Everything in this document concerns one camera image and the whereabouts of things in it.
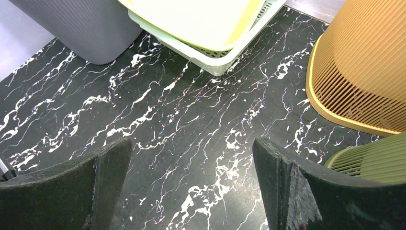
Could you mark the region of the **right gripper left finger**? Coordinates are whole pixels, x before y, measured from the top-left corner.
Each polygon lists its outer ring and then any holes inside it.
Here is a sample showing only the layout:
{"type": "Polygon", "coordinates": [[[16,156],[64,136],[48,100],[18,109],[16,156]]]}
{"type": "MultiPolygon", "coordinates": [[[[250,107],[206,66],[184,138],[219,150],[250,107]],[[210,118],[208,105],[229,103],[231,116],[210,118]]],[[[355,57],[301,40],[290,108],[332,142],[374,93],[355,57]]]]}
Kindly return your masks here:
{"type": "Polygon", "coordinates": [[[1,229],[109,229],[131,156],[131,140],[121,138],[27,174],[1,158],[1,229]]]}

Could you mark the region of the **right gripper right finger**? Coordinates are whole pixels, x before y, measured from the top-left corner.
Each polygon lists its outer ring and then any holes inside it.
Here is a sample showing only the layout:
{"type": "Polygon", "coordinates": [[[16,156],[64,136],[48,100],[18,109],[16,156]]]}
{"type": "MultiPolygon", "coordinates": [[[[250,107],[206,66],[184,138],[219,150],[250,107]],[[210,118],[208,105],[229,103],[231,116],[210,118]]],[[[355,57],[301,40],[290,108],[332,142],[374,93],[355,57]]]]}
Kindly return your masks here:
{"type": "Polygon", "coordinates": [[[267,138],[252,146],[271,230],[403,230],[405,184],[352,177],[307,160],[267,138]]]}

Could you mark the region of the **olive green mesh basket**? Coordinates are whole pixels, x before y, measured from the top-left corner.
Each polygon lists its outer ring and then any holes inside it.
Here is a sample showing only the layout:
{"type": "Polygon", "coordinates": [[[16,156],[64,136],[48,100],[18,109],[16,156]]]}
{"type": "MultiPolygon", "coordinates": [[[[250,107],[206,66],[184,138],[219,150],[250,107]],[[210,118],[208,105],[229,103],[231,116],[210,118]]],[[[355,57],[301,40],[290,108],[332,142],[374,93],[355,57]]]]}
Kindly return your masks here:
{"type": "Polygon", "coordinates": [[[353,146],[332,155],[325,167],[384,184],[406,182],[405,132],[372,143],[353,146]]]}

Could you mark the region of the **orange mesh basket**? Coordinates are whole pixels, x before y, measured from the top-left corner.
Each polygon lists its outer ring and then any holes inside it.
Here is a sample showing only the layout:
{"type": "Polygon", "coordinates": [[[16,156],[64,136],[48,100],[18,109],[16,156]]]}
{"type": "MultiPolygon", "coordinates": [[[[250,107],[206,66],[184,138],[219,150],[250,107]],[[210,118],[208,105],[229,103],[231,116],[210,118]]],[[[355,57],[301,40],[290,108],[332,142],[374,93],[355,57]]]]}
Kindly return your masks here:
{"type": "Polygon", "coordinates": [[[405,1],[346,1],[313,47],[306,95],[338,125],[384,137],[404,132],[405,1]]]}

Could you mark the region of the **grey mesh basket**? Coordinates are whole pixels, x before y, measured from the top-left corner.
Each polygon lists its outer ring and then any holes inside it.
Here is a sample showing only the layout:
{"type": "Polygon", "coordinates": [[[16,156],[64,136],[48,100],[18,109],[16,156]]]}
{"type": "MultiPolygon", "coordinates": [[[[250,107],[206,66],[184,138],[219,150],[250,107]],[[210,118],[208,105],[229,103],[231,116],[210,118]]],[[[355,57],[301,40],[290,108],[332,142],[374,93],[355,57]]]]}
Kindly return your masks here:
{"type": "Polygon", "coordinates": [[[13,5],[84,60],[104,65],[141,34],[117,0],[13,0],[13,5]]]}

